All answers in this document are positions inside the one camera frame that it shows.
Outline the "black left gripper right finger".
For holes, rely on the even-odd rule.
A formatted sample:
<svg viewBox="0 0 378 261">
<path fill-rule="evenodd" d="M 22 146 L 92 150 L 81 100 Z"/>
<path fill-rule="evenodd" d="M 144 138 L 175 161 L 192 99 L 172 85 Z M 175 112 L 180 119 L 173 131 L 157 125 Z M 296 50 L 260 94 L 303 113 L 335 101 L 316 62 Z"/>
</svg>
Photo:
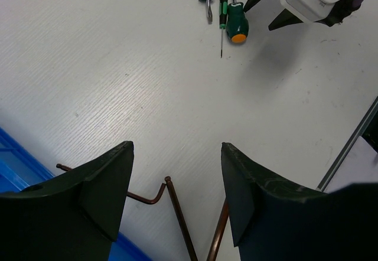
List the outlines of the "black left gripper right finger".
<svg viewBox="0 0 378 261">
<path fill-rule="evenodd" d="M 233 243 L 242 260 L 376 260 L 377 184 L 322 193 L 221 146 Z"/>
</svg>

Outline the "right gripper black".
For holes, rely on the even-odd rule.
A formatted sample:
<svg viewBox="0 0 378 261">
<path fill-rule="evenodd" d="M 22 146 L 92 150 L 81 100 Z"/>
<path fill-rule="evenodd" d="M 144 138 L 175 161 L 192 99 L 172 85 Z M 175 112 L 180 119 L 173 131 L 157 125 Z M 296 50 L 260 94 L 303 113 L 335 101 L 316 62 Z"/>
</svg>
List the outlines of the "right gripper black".
<svg viewBox="0 0 378 261">
<path fill-rule="evenodd" d="M 261 0 L 247 0 L 245 3 L 243 10 L 248 11 L 252 7 L 254 7 L 258 2 Z M 328 27 L 332 27 L 335 24 L 340 24 L 343 20 L 349 17 L 353 12 L 359 9 L 359 6 L 353 6 L 354 0 L 339 0 L 333 6 L 331 12 L 328 16 L 322 20 L 317 21 L 317 23 L 324 24 Z M 277 30 L 279 28 L 300 24 L 303 23 L 297 16 L 293 13 L 284 9 L 268 26 L 269 31 Z"/>
</svg>

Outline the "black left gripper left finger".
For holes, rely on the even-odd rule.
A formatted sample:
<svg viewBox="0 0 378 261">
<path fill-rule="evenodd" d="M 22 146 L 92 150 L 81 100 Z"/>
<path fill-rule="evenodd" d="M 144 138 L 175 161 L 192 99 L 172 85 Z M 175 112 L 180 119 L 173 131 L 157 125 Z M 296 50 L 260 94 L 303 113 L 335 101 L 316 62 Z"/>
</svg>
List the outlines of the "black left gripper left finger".
<svg viewBox="0 0 378 261">
<path fill-rule="evenodd" d="M 133 143 L 124 141 L 50 180 L 2 193 L 1 259 L 107 260 L 133 159 Z"/>
</svg>

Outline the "green stubby orange-capped screwdriver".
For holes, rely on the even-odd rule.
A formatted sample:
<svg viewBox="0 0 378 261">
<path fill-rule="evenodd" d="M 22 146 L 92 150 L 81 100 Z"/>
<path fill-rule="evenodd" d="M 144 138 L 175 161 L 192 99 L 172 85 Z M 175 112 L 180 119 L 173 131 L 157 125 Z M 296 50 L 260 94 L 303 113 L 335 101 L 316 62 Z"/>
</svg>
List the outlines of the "green stubby orange-capped screwdriver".
<svg viewBox="0 0 378 261">
<path fill-rule="evenodd" d="M 226 32 L 233 44 L 241 44 L 247 40 L 249 22 L 245 16 L 244 3 L 232 0 L 227 9 Z"/>
</svg>

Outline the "long brown hex key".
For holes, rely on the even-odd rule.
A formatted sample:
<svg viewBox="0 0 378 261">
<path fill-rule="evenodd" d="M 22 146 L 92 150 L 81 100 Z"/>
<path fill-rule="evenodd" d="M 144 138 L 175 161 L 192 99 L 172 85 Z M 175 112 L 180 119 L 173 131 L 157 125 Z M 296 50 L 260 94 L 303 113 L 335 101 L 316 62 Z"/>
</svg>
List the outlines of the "long brown hex key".
<svg viewBox="0 0 378 261">
<path fill-rule="evenodd" d="M 62 164 L 57 164 L 56 165 L 56 168 L 62 170 L 62 171 L 71 171 L 71 168 L 68 167 L 68 166 L 65 166 L 65 165 L 62 165 Z M 164 193 L 164 190 L 165 190 L 165 187 L 166 187 L 166 184 L 162 183 L 159 190 L 158 190 L 158 193 L 156 195 L 155 198 L 153 199 L 147 199 L 145 197 L 142 197 L 140 195 L 137 195 L 135 193 L 132 193 L 132 192 L 128 192 L 127 193 L 127 197 L 135 200 L 135 201 L 138 201 L 140 203 L 143 203 L 143 204 L 146 204 L 146 205 L 154 205 L 156 204 L 162 197 L 163 193 Z"/>
</svg>

